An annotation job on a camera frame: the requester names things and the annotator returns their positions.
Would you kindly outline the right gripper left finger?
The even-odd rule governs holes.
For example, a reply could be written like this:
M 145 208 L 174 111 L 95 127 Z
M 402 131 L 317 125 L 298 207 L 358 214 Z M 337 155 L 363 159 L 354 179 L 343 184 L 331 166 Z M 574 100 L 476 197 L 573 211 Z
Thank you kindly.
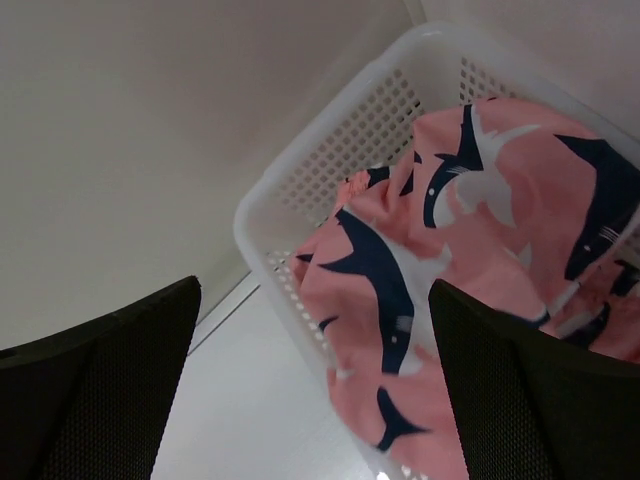
M 200 304 L 189 276 L 2 350 L 2 478 L 150 478 Z

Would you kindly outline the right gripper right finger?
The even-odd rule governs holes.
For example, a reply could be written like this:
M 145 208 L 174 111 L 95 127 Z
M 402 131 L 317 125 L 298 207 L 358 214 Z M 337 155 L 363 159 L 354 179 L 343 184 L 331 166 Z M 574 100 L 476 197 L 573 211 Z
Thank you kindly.
M 438 280 L 429 305 L 472 479 L 636 479 L 639 367 Z

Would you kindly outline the pink shark print shorts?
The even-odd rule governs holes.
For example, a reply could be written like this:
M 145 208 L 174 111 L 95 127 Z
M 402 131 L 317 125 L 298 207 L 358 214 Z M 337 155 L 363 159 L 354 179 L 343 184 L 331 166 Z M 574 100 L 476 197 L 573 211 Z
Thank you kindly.
M 393 166 L 339 187 L 295 253 L 297 292 L 335 364 L 344 423 L 434 479 L 467 475 L 429 292 L 445 280 L 528 327 L 639 359 L 638 169 L 580 123 L 516 99 L 419 117 Z

